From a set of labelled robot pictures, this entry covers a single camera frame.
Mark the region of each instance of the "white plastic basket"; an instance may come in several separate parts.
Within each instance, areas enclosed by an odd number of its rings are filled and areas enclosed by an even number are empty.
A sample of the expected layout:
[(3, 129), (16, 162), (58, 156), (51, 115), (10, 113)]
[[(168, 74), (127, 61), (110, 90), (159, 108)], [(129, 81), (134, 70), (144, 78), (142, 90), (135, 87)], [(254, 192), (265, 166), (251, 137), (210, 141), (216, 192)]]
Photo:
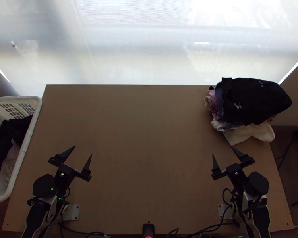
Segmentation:
[(31, 97), (9, 96), (9, 97), (0, 98), (0, 125), (3, 122), (3, 120), (21, 119), (29, 115), (33, 115), (29, 128), (27, 130), (27, 133), (25, 134), (22, 146), (20, 148), (17, 161), (14, 165), (14, 169), (12, 171), (7, 190), (5, 191), (5, 193), (0, 195), (0, 202), (7, 199), (12, 192), (25, 152), (27, 151), (27, 147), (32, 137), (34, 126), (37, 122), (37, 118), (39, 116), (41, 106), (42, 106), (42, 99), (36, 96), (31, 96)]

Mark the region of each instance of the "white cloth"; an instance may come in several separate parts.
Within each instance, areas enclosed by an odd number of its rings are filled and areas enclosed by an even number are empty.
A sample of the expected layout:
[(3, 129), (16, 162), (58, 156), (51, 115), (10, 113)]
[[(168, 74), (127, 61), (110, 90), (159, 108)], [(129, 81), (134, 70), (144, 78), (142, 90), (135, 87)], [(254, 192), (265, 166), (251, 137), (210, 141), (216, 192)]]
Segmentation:
[(20, 152), (20, 146), (14, 141), (14, 139), (11, 140), (11, 143), (12, 147), (7, 153), (7, 158), (2, 162), (1, 165), (1, 172), (5, 175), (5, 180), (7, 182), (10, 181), (14, 165)]
[(214, 118), (214, 115), (212, 113), (212, 116), (213, 116), (213, 120), (211, 121), (211, 125), (214, 127), (215, 130), (217, 131), (227, 131), (227, 130), (236, 130), (237, 127), (232, 127), (230, 129), (224, 129), (225, 126), (227, 126), (227, 123), (226, 122), (220, 122), (218, 120), (216, 120)]
[(7, 190), (15, 162), (17, 161), (17, 157), (20, 152), (20, 146), (14, 141), (14, 139), (11, 140), (11, 143), (12, 147), (7, 153), (7, 158), (4, 159), (1, 165), (0, 195), (2, 195)]
[(260, 125), (250, 124), (225, 130), (223, 134), (232, 146), (247, 140), (251, 136), (267, 142), (271, 142), (275, 139), (274, 130), (267, 121), (264, 121)]

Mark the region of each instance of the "black cable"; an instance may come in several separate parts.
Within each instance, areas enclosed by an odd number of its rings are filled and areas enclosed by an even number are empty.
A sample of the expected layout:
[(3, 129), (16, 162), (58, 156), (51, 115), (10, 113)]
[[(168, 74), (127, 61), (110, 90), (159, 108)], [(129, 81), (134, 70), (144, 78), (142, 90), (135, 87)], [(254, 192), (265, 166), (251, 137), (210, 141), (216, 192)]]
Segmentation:
[(70, 229), (70, 228), (68, 228), (68, 227), (66, 227), (66, 226), (64, 226), (64, 225), (62, 225), (61, 223), (58, 223), (58, 224), (59, 224), (64, 230), (68, 230), (68, 231), (73, 232), (73, 233), (83, 234), (83, 235), (94, 235), (94, 236), (100, 236), (100, 235), (102, 235), (102, 236), (106, 236), (106, 234), (105, 234), (105, 233), (102, 233), (102, 232), (98, 232), (97, 234), (96, 234), (96, 232), (91, 232), (91, 233), (81, 232), (81, 231), (72, 230), (72, 229)]
[(64, 225), (63, 225), (63, 224), (64, 224), (64, 220), (63, 220), (63, 209), (62, 209), (61, 212), (60, 212), (62, 221), (61, 221), (61, 223), (58, 223), (59, 226), (60, 226), (60, 233), (61, 233), (61, 237), (62, 237), (62, 238), (64, 238), (62, 228), (65, 229), (65, 230), (68, 230), (68, 231), (70, 231), (70, 232), (73, 232), (73, 233), (87, 235), (87, 237), (89, 237), (89, 236), (91, 236), (91, 235), (93, 235), (93, 236), (104, 236), (104, 237), (107, 237), (107, 235), (106, 235), (105, 233), (103, 233), (103, 232), (99, 232), (99, 231), (94, 231), (94, 232), (91, 232), (91, 233), (80, 232), (80, 231), (76, 231), (76, 230), (69, 229), (68, 227), (64, 226)]
[(280, 158), (282, 158), (283, 156), (284, 156), (284, 155), (279, 156), (278, 158), (275, 159), (275, 161), (278, 160), (278, 159), (280, 159)]
[(246, 209), (245, 211), (243, 211), (243, 213), (246, 215), (247, 213), (249, 213), (260, 201), (262, 195), (258, 196), (258, 198), (255, 200), (255, 202), (253, 202), (253, 204), (248, 208)]
[(235, 225), (235, 223), (223, 223), (225, 213), (226, 213), (227, 210), (228, 210), (229, 208), (231, 208), (231, 207), (232, 207), (232, 206), (230, 205), (230, 206), (228, 206), (228, 207), (224, 210), (223, 215), (222, 215), (222, 218), (221, 218), (221, 222), (220, 222), (219, 224), (215, 224), (215, 225), (209, 226), (209, 227), (207, 227), (207, 228), (204, 228), (203, 230), (199, 230), (198, 232), (189, 234), (189, 235), (187, 236), (187, 238), (191, 238), (191, 237), (196, 236), (196, 235), (199, 235), (199, 234), (201, 234), (201, 233), (203, 233), (203, 232), (212, 232), (212, 231), (218, 230), (218, 229), (219, 229), (221, 226), (223, 226), (223, 225)]
[(284, 160), (285, 160), (285, 158), (286, 158), (286, 155), (287, 155), (287, 153), (288, 153), (288, 151), (289, 151), (291, 145), (292, 145), (295, 141), (296, 141), (296, 139), (293, 138), (293, 139), (290, 141), (290, 143), (288, 144), (288, 146), (287, 146), (287, 148), (286, 148), (286, 151), (285, 151), (285, 153), (284, 153), (284, 155), (283, 155), (283, 159), (281, 160), (280, 164), (279, 164), (278, 167), (277, 167), (278, 170), (280, 169), (282, 163), (284, 162)]
[(179, 231), (179, 228), (170, 231), (170, 232), (166, 235), (166, 238), (169, 238), (169, 236), (170, 236), (173, 232), (176, 232), (176, 233), (174, 233), (174, 235), (177, 235), (178, 231)]
[(68, 189), (68, 194), (66, 196), (64, 196), (64, 198), (67, 198), (71, 194), (70, 188), (67, 188), (67, 189)]
[(106, 236), (102, 232), (94, 231), (94, 232), (89, 233), (86, 238), (88, 238), (89, 236), (92, 236), (92, 235), (94, 235), (94, 236)]
[(225, 201), (225, 198), (224, 198), (224, 193), (225, 193), (225, 191), (229, 191), (229, 192), (231, 193), (231, 195), (232, 195), (232, 198), (234, 198), (233, 193), (232, 193), (232, 191), (229, 190), (228, 188), (225, 188), (225, 189), (223, 190), (223, 192), (222, 192), (222, 199), (223, 199), (223, 202), (224, 202), (226, 205), (231, 206), (231, 204), (229, 204), (227, 201)]

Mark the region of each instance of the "brown tabletop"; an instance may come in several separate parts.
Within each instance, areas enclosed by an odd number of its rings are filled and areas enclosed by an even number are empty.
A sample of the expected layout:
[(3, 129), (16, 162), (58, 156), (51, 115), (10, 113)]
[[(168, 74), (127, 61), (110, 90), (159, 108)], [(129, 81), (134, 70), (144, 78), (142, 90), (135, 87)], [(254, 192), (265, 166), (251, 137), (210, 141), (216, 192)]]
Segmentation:
[[(92, 153), (92, 179), (75, 178), (70, 203), (80, 204), (72, 229), (140, 234), (143, 223), (157, 234), (187, 234), (220, 222), (217, 204), (228, 177), (211, 178), (212, 153), (222, 169), (238, 162), (204, 107), (207, 86), (48, 85), (3, 230), (23, 231), (33, 182), (54, 175), (48, 163), (76, 145), (66, 164), (81, 170)], [(293, 229), (269, 143), (254, 138), (236, 146), (255, 159), (244, 169), (269, 181), (270, 231)]]

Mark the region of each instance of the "white window blind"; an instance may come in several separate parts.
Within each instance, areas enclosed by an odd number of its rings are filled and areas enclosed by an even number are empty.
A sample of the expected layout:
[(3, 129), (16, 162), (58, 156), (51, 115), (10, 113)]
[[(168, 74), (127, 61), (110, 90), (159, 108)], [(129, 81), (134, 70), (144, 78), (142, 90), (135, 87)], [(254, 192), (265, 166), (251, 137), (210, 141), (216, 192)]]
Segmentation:
[(298, 62), (298, 0), (0, 0), (0, 69), (46, 84), (279, 82)]

